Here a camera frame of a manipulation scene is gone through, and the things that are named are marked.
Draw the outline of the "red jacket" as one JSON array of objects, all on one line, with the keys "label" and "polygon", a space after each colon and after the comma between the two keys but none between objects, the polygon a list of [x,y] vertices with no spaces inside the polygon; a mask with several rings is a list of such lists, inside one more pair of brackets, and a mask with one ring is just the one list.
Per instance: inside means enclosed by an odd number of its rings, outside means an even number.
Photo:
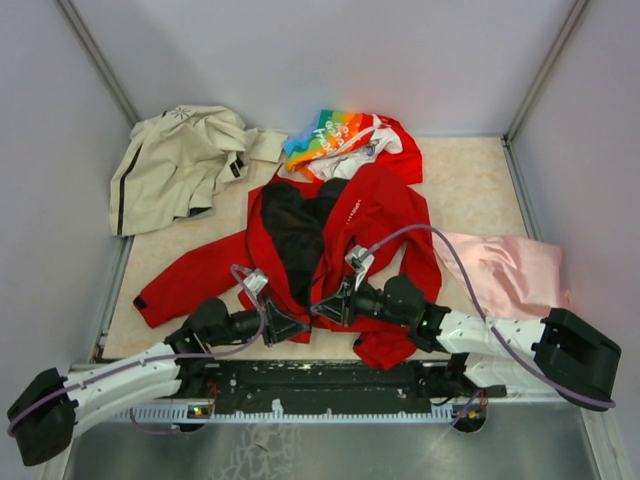
[{"label": "red jacket", "polygon": [[371,247],[406,226],[412,231],[382,246],[369,272],[386,268],[403,249],[400,273],[436,301],[442,277],[432,236],[423,228],[429,221],[426,199],[376,164],[361,167],[349,180],[276,178],[250,192],[244,230],[181,256],[133,305],[149,327],[159,327],[235,286],[231,267],[237,264],[261,269],[268,278],[266,295],[287,314],[316,329],[341,332],[312,314],[311,305],[338,289],[349,250]]}]

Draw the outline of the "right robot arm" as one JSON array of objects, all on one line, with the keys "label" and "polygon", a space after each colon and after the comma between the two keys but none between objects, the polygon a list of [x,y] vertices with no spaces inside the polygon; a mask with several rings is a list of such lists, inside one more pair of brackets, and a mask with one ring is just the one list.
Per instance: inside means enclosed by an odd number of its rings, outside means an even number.
[{"label": "right robot arm", "polygon": [[403,327],[417,349],[462,359],[446,372],[448,387],[461,396],[478,387],[549,387],[582,408],[615,405],[620,347],[564,308],[537,319],[482,318],[427,301],[406,275],[381,289],[348,275],[311,310],[341,327],[359,316]]}]

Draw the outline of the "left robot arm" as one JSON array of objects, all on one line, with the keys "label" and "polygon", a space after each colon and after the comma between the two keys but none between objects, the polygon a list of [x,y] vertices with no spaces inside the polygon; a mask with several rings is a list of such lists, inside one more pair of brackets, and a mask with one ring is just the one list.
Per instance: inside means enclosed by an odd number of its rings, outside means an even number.
[{"label": "left robot arm", "polygon": [[271,300],[229,313],[210,298],[164,341],[100,368],[39,373],[7,412],[8,434],[24,466],[43,464],[71,441],[111,416],[159,398],[192,398],[208,384],[209,363],[244,350],[258,339],[273,345],[308,333],[309,324]]}]

